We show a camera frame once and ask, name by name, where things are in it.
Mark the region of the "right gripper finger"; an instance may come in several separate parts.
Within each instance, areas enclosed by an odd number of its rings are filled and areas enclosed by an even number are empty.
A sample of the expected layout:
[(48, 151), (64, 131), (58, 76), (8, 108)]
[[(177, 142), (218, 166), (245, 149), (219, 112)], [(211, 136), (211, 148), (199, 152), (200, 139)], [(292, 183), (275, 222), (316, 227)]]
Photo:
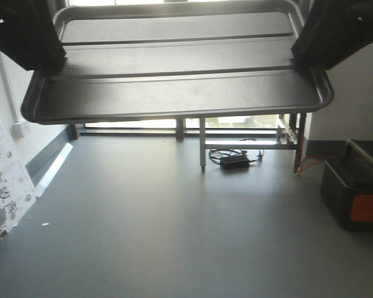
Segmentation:
[(314, 1), (291, 47), (296, 65), (330, 70), (373, 43), (373, 1)]

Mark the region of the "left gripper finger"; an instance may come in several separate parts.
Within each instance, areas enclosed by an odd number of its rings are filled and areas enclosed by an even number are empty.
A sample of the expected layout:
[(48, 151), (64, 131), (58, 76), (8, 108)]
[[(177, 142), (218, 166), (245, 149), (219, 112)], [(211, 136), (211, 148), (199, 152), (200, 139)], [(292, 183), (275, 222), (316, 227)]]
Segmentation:
[(23, 69), (58, 71), (66, 52), (53, 24), (59, 1), (0, 1), (0, 52)]

